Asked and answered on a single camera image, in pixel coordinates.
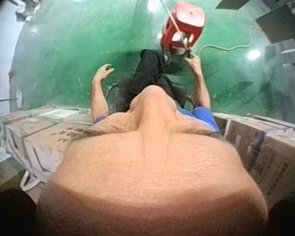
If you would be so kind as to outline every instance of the green painted surface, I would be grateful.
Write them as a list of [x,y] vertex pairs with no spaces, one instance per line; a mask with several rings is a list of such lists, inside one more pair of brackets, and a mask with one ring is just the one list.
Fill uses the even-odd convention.
[[[104,88],[125,74],[132,74],[141,49],[158,49],[168,15],[157,3],[155,12],[148,0],[45,0],[32,20],[24,25],[12,63],[11,96],[21,88],[23,109],[43,105],[90,107],[90,85],[98,67],[115,68]],[[166,0],[170,10],[177,1]],[[206,44],[223,47],[249,43],[250,25],[266,10],[251,0],[238,11],[215,9],[220,0],[189,0],[203,8],[206,26],[194,51]],[[280,117],[273,98],[271,70],[264,66],[264,47],[269,45],[260,31],[253,30],[248,49],[223,52],[204,49],[201,60],[205,80],[216,112],[245,115],[247,112]],[[251,49],[261,57],[249,61]],[[169,78],[193,93],[193,78],[181,57],[174,58]],[[11,102],[15,111],[15,102]]]

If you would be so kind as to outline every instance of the wire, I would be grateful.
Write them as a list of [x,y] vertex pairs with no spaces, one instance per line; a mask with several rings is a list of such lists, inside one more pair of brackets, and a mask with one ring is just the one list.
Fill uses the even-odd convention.
[[234,46],[232,48],[223,48],[223,47],[220,47],[220,46],[217,46],[217,45],[212,45],[212,44],[207,44],[207,45],[204,45],[202,48],[200,48],[200,50],[198,51],[198,55],[200,55],[201,51],[204,49],[204,48],[215,48],[215,49],[219,49],[219,50],[222,50],[222,51],[232,51],[232,50],[235,50],[237,48],[249,48],[252,44],[252,34],[251,34],[251,29],[255,29],[255,30],[259,30],[259,31],[262,31],[262,29],[256,27],[256,26],[249,26],[249,37],[250,37],[250,42],[249,44],[247,45],[238,45],[238,46]]
[[183,43],[183,45],[184,45],[186,51],[189,51],[188,46],[187,46],[186,42],[185,42],[184,39],[183,39],[182,33],[181,33],[181,31],[179,30],[179,27],[178,27],[178,25],[177,25],[175,19],[173,18],[172,14],[170,13],[170,11],[168,10],[168,8],[166,7],[166,5],[165,5],[165,3],[163,2],[163,0],[160,0],[160,2],[162,3],[162,5],[163,5],[164,9],[166,10],[167,14],[169,15],[169,17],[171,18],[171,20],[172,20],[172,22],[173,22],[175,28],[177,29],[177,32],[179,33],[179,35],[180,35],[180,37],[181,37],[182,43]]

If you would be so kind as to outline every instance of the man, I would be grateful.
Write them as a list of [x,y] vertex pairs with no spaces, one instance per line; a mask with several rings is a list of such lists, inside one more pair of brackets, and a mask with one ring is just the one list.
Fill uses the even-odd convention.
[[95,125],[67,149],[37,217],[43,235],[253,235],[267,221],[259,188],[219,136],[200,59],[189,113],[158,86],[168,55],[145,50],[129,86],[129,111],[109,115],[99,68]]

